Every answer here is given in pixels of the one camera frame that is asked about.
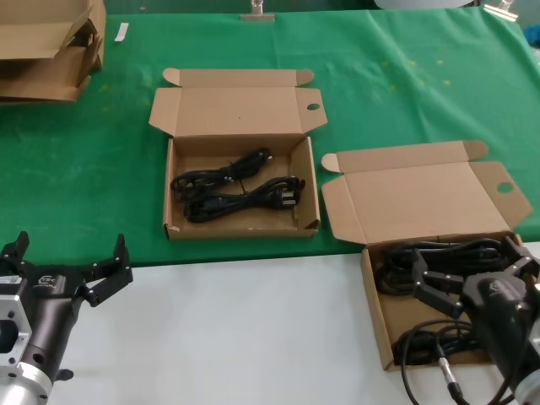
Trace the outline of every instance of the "cardboard box flap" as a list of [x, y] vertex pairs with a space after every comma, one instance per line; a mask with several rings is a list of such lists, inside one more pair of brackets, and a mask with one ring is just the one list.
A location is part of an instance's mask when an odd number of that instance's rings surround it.
[[334, 236], [373, 244], [512, 230], [531, 205], [501, 164], [468, 162], [486, 150], [458, 142], [325, 156], [344, 172], [322, 186]]
[[157, 89], [150, 112], [150, 125], [175, 136], [180, 98], [181, 89]]
[[0, 60], [43, 59], [72, 40], [91, 7], [82, 0], [0, 0], [0, 10]]
[[377, 148], [325, 154], [322, 166], [334, 173], [396, 169], [398, 167], [467, 162], [488, 154], [481, 141], [422, 143], [393, 148]]
[[69, 46], [54, 59], [6, 61], [0, 71], [0, 97], [75, 101], [87, 80], [99, 42]]
[[158, 89], [150, 116], [173, 137], [298, 135], [326, 122], [320, 91], [295, 87]]
[[531, 204], [500, 162], [473, 162], [470, 166], [510, 230], [532, 213]]
[[311, 70], [174, 69], [163, 71], [169, 83], [181, 87], [296, 87], [308, 84]]
[[328, 218], [334, 237], [347, 242], [365, 245], [367, 239], [356, 214], [354, 202], [348, 192], [344, 176], [322, 186], [322, 196], [327, 206]]

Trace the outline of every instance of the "power cord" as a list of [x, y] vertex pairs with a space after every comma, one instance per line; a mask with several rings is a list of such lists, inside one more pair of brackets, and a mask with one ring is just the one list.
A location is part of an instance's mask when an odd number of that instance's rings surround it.
[[300, 201], [300, 191], [304, 186], [304, 180], [288, 176], [276, 177], [243, 194], [205, 192], [186, 202], [184, 216], [188, 221], [199, 224], [246, 208], [291, 209]]
[[[456, 382], [456, 378], [451, 373], [450, 366], [446, 358], [448, 354], [443, 349], [443, 341], [442, 341], [443, 336], [445, 336], [447, 333], [454, 330], [455, 331], [467, 330], [471, 332], [473, 326], [470, 322], [453, 321], [449, 319], [426, 321], [426, 322], [419, 323], [407, 334], [407, 337], [405, 338], [403, 350], [402, 350], [402, 356], [401, 356], [401, 372], [402, 372], [403, 385], [405, 386], [405, 391], [407, 392], [407, 395], [409, 399], [411, 400], [411, 402], [413, 403], [413, 405], [420, 405], [419, 402], [414, 397], [413, 392], [411, 391], [411, 387], [408, 383], [408, 378], [407, 378], [407, 363], [408, 363], [408, 358], [409, 358], [409, 349], [411, 348], [411, 344], [414, 340], [414, 337], [416, 336], [417, 333], [421, 331], [421, 329], [432, 326], [432, 325], [440, 325], [440, 324], [451, 324], [448, 327], [443, 327], [442, 329], [440, 329], [438, 332], [435, 333], [435, 342], [436, 342], [437, 353], [439, 357], [438, 362], [439, 362], [439, 366], [441, 367], [445, 375], [446, 386], [448, 388], [449, 393], [451, 394], [452, 399], [457, 405], [470, 405], [469, 402], [467, 402], [465, 398], [463, 398], [462, 390], [459, 387], [459, 384]], [[514, 378], [518, 368], [520, 367], [521, 363], [523, 362], [523, 359], [525, 358], [525, 354], [527, 352], [527, 346], [528, 346], [529, 332], [530, 332], [529, 329], [525, 328], [525, 333], [523, 334], [524, 340], [516, 356], [516, 362], [512, 365], [510, 373], [505, 377], [499, 390], [495, 394], [494, 398], [488, 402], [488, 405], [507, 405], [508, 403], [514, 400], [514, 396], [511, 394], [505, 399], [501, 400], [501, 398], [505, 394], [506, 390], [508, 389], [508, 386], [510, 385], [510, 381]]]
[[176, 201], [188, 203], [232, 181], [241, 181], [256, 175], [270, 159], [272, 159], [270, 150], [260, 148], [220, 169], [183, 173], [175, 177], [170, 183], [170, 188]]
[[501, 243], [478, 239], [464, 243], [405, 242], [385, 252], [384, 264], [375, 271], [377, 290], [389, 295], [413, 293], [413, 251], [418, 249], [429, 270], [464, 278], [487, 272], [499, 272], [509, 266]]
[[[402, 362], [403, 349], [410, 333], [411, 331], [405, 332], [392, 345], [395, 365], [400, 365]], [[407, 365], [436, 363], [440, 357], [438, 347], [444, 350], [446, 356], [481, 348], [480, 342], [472, 334], [470, 326], [450, 325], [438, 332], [419, 330], [414, 334], [408, 348]]]

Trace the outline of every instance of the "white table surface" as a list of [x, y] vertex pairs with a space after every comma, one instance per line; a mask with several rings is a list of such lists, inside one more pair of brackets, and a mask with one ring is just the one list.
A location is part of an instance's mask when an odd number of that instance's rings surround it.
[[[540, 243], [528, 245], [540, 256]], [[409, 404], [381, 368], [359, 255], [134, 270], [97, 308], [84, 304], [50, 405]], [[453, 404], [439, 368], [411, 370], [421, 404]], [[493, 366], [457, 367], [465, 398], [487, 403]]]

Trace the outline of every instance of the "green tablecloth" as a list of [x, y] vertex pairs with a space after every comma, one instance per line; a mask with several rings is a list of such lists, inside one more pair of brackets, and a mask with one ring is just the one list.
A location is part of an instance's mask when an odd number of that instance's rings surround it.
[[28, 260], [86, 262], [122, 232], [139, 265], [360, 250], [333, 239], [322, 200], [313, 239], [168, 241], [167, 137], [148, 119], [169, 67], [312, 69], [328, 116], [312, 133], [319, 184], [327, 152], [482, 139], [537, 208], [518, 230], [540, 240], [540, 75], [517, 25], [469, 8], [110, 16], [105, 68], [77, 103], [0, 108], [1, 243], [27, 230]]

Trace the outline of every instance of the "open cardboard box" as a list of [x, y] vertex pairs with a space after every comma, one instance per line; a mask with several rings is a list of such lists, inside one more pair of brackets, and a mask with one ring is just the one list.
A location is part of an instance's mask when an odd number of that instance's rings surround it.
[[[444, 318], [411, 296], [378, 293], [373, 272], [385, 249], [405, 240], [502, 240], [506, 235], [521, 243], [512, 229], [531, 213], [531, 205], [501, 163], [474, 162], [487, 152], [482, 142], [448, 142], [322, 159], [325, 169], [343, 174], [322, 186], [334, 236], [366, 245], [360, 267], [385, 370], [394, 370], [392, 344], [403, 333]], [[466, 353], [451, 360], [471, 364], [485, 357]]]
[[0, 0], [0, 103], [75, 101], [103, 63], [103, 0]]
[[[311, 71], [166, 69], [176, 86], [157, 89], [150, 124], [172, 136], [165, 173], [165, 233], [171, 239], [309, 237], [319, 225], [311, 140], [305, 134], [327, 122], [318, 89], [301, 89]], [[250, 208], [203, 224], [188, 222], [170, 183], [189, 170], [217, 169], [259, 148], [273, 158], [243, 180], [252, 190], [277, 176], [305, 180], [293, 210]], [[241, 194], [240, 184], [221, 190]]]

